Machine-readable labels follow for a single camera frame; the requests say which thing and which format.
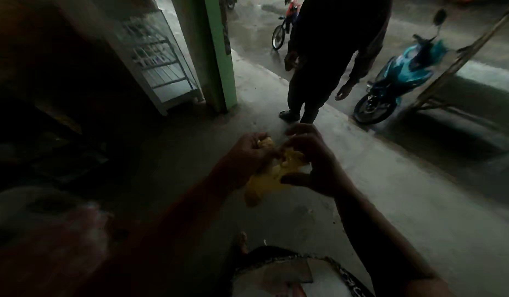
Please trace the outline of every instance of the wooden pole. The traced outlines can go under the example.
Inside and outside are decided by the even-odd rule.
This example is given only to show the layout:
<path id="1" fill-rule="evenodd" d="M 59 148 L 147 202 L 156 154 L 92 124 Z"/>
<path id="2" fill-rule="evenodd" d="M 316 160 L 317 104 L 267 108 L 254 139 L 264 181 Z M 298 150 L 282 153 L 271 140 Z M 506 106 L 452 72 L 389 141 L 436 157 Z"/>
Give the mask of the wooden pole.
<path id="1" fill-rule="evenodd" d="M 504 13 L 500 21 L 498 21 L 491 30 L 487 31 L 484 35 L 478 38 L 473 44 L 471 44 L 465 52 L 447 69 L 438 79 L 436 79 L 430 86 L 425 89 L 418 97 L 416 102 L 410 107 L 410 110 L 418 109 L 425 104 L 436 91 L 441 88 L 463 65 L 467 63 L 486 42 L 495 35 L 505 23 L 509 21 L 509 8 Z"/>

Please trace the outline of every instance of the side mirror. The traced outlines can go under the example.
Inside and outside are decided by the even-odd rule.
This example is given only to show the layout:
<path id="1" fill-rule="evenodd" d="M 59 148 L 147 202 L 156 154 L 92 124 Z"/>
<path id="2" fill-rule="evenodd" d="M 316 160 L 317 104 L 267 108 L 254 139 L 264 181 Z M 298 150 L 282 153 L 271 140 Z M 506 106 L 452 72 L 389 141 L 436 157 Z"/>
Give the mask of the side mirror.
<path id="1" fill-rule="evenodd" d="M 436 15 L 434 16 L 433 23 L 436 26 L 441 26 L 441 24 L 443 24 L 443 22 L 445 22 L 446 18 L 447 18 L 447 12 L 444 9 L 438 10 L 438 12 L 436 12 Z"/>

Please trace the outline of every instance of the hand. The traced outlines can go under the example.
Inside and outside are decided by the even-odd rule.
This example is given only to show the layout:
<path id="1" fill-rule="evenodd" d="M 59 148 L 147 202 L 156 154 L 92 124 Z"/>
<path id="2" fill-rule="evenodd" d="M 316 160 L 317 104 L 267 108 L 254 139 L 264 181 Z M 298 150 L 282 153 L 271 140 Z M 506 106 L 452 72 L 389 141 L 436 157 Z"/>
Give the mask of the hand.
<path id="1" fill-rule="evenodd" d="M 286 57 L 284 58 L 284 67 L 286 71 L 290 71 L 295 66 L 297 66 L 298 53 L 296 51 L 288 52 Z"/>
<path id="2" fill-rule="evenodd" d="M 258 148 L 258 140 L 265 139 L 267 133 L 244 134 L 218 164 L 214 166 L 210 178 L 221 189 L 232 191 L 245 185 L 251 175 L 264 167 L 273 158 L 278 158 L 277 149 Z"/>
<path id="3" fill-rule="evenodd" d="M 352 91 L 352 88 L 355 85 L 356 84 L 350 83 L 350 82 L 344 84 L 344 86 L 342 86 L 341 89 L 337 92 L 337 95 L 335 96 L 335 100 L 339 101 L 339 100 L 342 100 L 342 99 L 348 97 L 348 95 Z"/>
<path id="4" fill-rule="evenodd" d="M 306 160 L 311 162 L 312 170 L 310 174 L 302 172 L 287 174 L 282 177 L 281 183 L 305 186 L 333 198 L 355 191 L 355 186 L 314 125 L 296 124 L 286 131 L 286 135 L 290 135 L 291 138 L 283 147 L 293 147 L 302 152 Z"/>

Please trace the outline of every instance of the yellow food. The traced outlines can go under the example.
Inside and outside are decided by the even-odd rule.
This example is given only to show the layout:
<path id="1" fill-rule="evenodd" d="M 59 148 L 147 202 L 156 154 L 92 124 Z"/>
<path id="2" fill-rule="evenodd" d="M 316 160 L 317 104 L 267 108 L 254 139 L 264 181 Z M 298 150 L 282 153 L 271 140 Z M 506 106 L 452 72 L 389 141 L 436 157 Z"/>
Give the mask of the yellow food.
<path id="1" fill-rule="evenodd" d="M 271 138 L 258 141 L 258 147 L 273 147 Z M 279 191 L 290 187 L 280 183 L 280 179 L 288 173 L 299 172 L 300 167 L 306 165 L 304 154 L 293 149 L 286 149 L 283 160 L 279 164 L 268 165 L 262 172 L 252 175 L 245 186 L 245 204 L 249 207 L 257 206 L 262 202 L 265 193 Z"/>

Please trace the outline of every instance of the green pillar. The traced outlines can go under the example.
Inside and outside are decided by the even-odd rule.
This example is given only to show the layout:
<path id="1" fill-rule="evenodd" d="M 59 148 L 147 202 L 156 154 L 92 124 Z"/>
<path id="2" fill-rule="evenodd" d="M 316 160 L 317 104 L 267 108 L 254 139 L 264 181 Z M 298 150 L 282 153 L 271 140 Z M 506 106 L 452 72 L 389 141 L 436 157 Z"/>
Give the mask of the green pillar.
<path id="1" fill-rule="evenodd" d="M 218 112 L 236 105 L 225 7 L 219 0 L 172 0 L 207 104 Z"/>

